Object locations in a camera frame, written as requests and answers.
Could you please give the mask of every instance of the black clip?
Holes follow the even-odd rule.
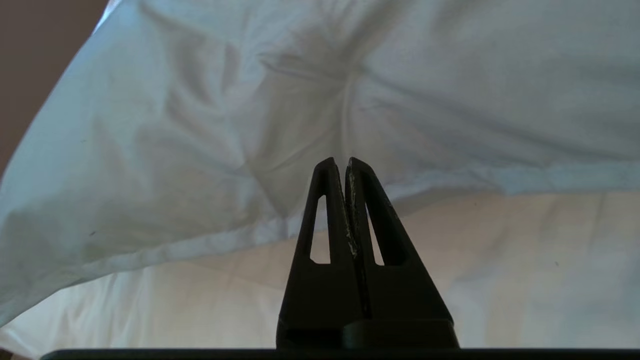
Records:
[[[276,344],[278,348],[458,348],[453,319],[373,169],[351,158],[342,196],[333,158],[314,170]],[[326,196],[330,264],[310,259]],[[367,210],[384,265],[374,260]]]

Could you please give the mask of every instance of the bed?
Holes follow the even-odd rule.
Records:
[[[120,3],[3,179],[0,347],[274,346],[328,156],[375,169],[463,347],[637,347],[639,12]]]

